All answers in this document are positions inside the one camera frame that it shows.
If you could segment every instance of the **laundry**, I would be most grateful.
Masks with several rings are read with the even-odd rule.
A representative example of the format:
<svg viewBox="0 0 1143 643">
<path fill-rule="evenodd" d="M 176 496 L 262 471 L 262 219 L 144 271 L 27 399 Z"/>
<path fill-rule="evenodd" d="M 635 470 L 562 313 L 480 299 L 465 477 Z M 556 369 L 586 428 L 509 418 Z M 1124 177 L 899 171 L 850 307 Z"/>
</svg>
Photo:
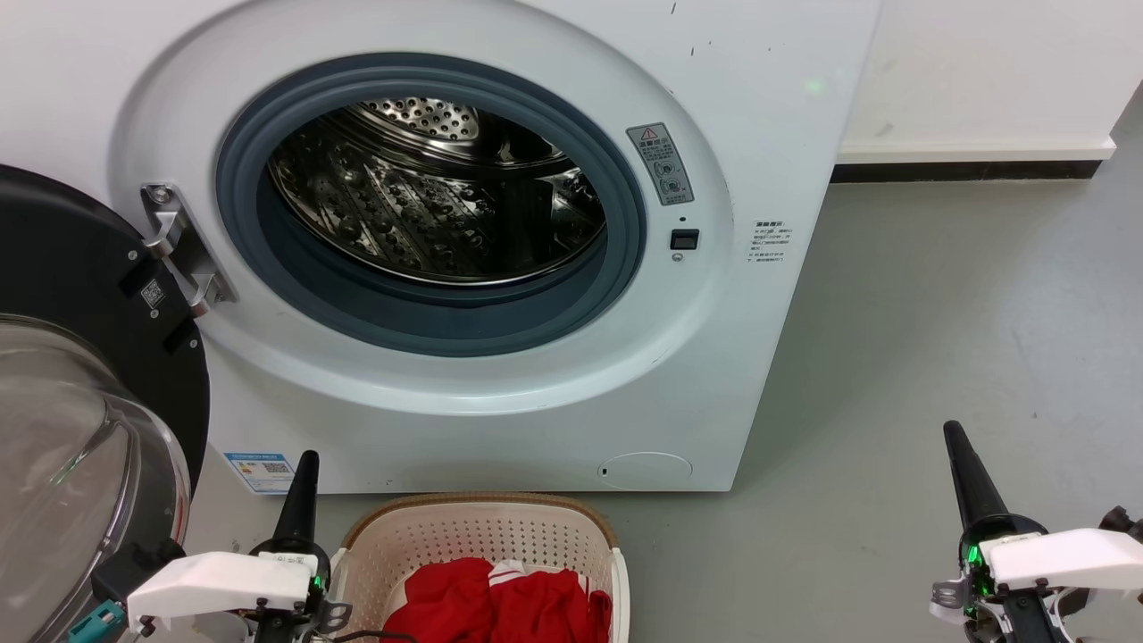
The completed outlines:
<svg viewBox="0 0 1143 643">
<path fill-rule="evenodd" d="M 384 629 L 418 643 L 608 643 L 612 598 L 572 570 L 459 558 L 417 570 Z"/>
</svg>

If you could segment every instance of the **white wall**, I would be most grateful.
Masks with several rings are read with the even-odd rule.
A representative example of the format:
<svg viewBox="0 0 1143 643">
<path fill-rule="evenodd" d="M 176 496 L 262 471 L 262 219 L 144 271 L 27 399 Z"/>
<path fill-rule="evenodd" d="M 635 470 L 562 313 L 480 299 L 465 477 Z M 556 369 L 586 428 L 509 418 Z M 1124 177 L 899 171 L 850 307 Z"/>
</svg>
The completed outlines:
<svg viewBox="0 0 1143 643">
<path fill-rule="evenodd" d="M 885 0 L 839 162 L 1108 158 L 1143 0 Z"/>
</svg>

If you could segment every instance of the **white washing machine front panel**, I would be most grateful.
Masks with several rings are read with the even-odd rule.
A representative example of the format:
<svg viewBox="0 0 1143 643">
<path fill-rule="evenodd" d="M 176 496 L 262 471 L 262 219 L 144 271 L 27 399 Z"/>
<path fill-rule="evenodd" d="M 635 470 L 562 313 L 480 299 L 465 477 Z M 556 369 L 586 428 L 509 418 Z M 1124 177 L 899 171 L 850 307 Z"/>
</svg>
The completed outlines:
<svg viewBox="0 0 1143 643">
<path fill-rule="evenodd" d="M 878 0 L 62 3 L 21 3 L 0 26 L 0 59 L 30 61 L 0 67 L 21 97 L 0 104 L 0 163 L 85 191 L 144 233 L 139 185 L 178 185 L 239 296 L 199 320 L 221 451 L 293 460 L 317 449 L 333 493 L 729 489 Z M 317 323 L 250 270 L 215 194 L 232 123 L 298 70 L 385 51 L 531 81 L 624 154 L 644 192 L 646 249 L 591 323 L 505 355 L 401 353 Z M 656 122 L 693 202 L 660 204 L 628 138 Z M 791 231 L 781 255 L 750 256 L 759 223 L 775 222 Z M 682 260 L 669 248 L 678 227 L 701 230 Z M 605 473 L 632 453 L 665 456 Z M 623 485 L 609 484 L 618 474 Z"/>
</svg>

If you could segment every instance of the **teal connector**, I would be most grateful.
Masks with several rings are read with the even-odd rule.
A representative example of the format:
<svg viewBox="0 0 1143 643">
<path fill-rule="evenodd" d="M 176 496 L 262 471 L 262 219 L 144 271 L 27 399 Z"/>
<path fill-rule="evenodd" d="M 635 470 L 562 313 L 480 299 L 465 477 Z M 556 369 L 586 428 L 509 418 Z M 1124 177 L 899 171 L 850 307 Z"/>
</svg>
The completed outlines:
<svg viewBox="0 0 1143 643">
<path fill-rule="evenodd" d="M 104 601 L 67 630 L 67 643 L 105 643 L 112 634 L 119 634 L 125 622 L 123 609 L 114 601 Z"/>
</svg>

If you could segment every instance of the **black cable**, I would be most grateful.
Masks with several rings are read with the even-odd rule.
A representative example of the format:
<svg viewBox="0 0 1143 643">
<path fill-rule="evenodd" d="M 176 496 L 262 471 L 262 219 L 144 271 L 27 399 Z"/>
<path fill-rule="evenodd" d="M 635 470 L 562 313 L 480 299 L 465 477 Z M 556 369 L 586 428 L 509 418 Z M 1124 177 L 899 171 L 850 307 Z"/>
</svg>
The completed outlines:
<svg viewBox="0 0 1143 643">
<path fill-rule="evenodd" d="M 375 636 L 377 638 L 400 638 L 401 641 L 408 641 L 409 643 L 417 643 L 417 640 L 414 636 L 410 636 L 408 634 L 398 634 L 395 632 L 385 632 L 383 629 L 361 629 L 354 632 L 353 634 L 346 634 L 345 636 L 330 638 L 329 643 L 345 643 L 346 641 L 365 638 L 366 636 Z"/>
</svg>

